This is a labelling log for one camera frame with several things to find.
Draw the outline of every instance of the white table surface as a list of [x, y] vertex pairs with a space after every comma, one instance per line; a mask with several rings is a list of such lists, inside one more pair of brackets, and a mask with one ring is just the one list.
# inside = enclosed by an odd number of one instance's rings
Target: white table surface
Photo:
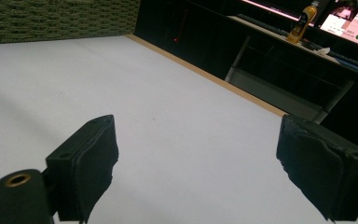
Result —
[[275, 157], [281, 117], [126, 36], [0, 45], [0, 177], [106, 114], [120, 156], [90, 224], [326, 223]]

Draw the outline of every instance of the woven mat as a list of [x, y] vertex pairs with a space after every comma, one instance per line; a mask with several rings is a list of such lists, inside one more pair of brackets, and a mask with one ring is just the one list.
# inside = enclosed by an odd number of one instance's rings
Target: woven mat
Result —
[[1, 0], [0, 43], [133, 34], [140, 0]]

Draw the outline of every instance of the wooden edge strip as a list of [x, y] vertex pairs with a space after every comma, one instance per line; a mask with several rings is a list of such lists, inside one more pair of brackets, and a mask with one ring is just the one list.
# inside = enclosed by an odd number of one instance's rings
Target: wooden edge strip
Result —
[[156, 47], [155, 45], [152, 45], [150, 44], [149, 42], [143, 40], [142, 38], [136, 36], [136, 35], [125, 35], [127, 38], [131, 39], [132, 41], [138, 43], [138, 44], [141, 44], [145, 47], [147, 47], [148, 49], [151, 49], [161, 55], [163, 55], [164, 57], [170, 59], [170, 60], [173, 60], [174, 62], [176, 63], [179, 63], [181, 64], [182, 66], [190, 69], [191, 71], [211, 80], [212, 82], [216, 83], [217, 85], [220, 85], [224, 88], [226, 88], [227, 90], [229, 91], [232, 91], [234, 92], [235, 94], [239, 95], [240, 97], [256, 104], [256, 105], [259, 105], [265, 109], [267, 109], [267, 111], [277, 115], [277, 116], [280, 116], [282, 117], [283, 115], [286, 114], [286, 112], [280, 110], [279, 108], [273, 106], [273, 105], [270, 105], [269, 103], [265, 102], [265, 101], [262, 101], [260, 100], [259, 98], [253, 96], [252, 94], [249, 94], [248, 92], [246, 91], [243, 91], [227, 82], [225, 82], [224, 80], [218, 78], [218, 77], [215, 77], [207, 72], [205, 72], [204, 70], [198, 68], [197, 66], [191, 64], [191, 63], [188, 63], [172, 54], [170, 54], [169, 52], [163, 50], [163, 49], [160, 49], [158, 47]]

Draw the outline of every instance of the brass screw hole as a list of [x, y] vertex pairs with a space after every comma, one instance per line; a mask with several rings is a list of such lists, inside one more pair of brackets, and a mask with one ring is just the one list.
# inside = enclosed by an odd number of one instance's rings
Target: brass screw hole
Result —
[[25, 184], [30, 179], [31, 179], [31, 176], [26, 173], [13, 175], [7, 180], [6, 186], [9, 188], [14, 188], [19, 185]]

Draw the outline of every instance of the plastic bottle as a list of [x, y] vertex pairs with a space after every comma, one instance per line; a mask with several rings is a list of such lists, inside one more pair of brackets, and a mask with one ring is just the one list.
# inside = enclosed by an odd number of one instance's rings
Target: plastic bottle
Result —
[[293, 28], [293, 30], [287, 36], [287, 41], [292, 42], [294, 44], [300, 41], [302, 35], [307, 30], [308, 24], [310, 24], [310, 22], [316, 15], [316, 7], [318, 6], [318, 4], [318, 1], [313, 1], [309, 7], [304, 8], [295, 28]]

